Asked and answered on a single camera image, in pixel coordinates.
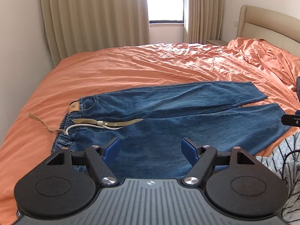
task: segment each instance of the jeans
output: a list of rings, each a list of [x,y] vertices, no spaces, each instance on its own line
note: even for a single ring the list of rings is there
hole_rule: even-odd
[[[132,88],[79,99],[79,111],[68,113],[61,129],[74,119],[124,122],[143,119],[118,130],[75,127],[59,133],[53,151],[67,146],[83,151],[114,137],[121,151],[109,167],[117,178],[168,179],[185,176],[191,165],[181,153],[184,137],[218,151],[240,146],[254,155],[288,129],[278,104],[240,107],[267,98],[251,82],[197,82]]]

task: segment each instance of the brown label patch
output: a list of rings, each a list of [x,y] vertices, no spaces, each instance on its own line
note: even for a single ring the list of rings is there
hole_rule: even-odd
[[[69,113],[79,111],[79,101],[75,101],[69,105]]]

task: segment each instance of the beige headboard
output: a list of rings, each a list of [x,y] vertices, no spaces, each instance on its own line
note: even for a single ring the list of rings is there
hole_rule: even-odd
[[[286,14],[244,5],[237,37],[265,39],[300,58],[300,20]]]

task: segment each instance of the nightstand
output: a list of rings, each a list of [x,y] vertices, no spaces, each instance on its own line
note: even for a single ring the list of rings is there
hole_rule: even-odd
[[[212,44],[215,46],[227,46],[228,42],[223,40],[206,40],[207,44]]]

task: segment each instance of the orange blanket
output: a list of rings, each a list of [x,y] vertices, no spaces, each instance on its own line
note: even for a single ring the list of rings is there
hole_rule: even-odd
[[[64,59],[22,108],[0,149],[0,224],[16,220],[16,182],[50,155],[54,133],[28,117],[58,128],[72,101],[116,90],[195,81],[252,81],[268,95],[255,103],[279,103],[286,113],[300,109],[295,79],[299,58],[260,40],[238,38],[227,47],[157,44],[85,52]],[[261,155],[268,156],[290,130]]]

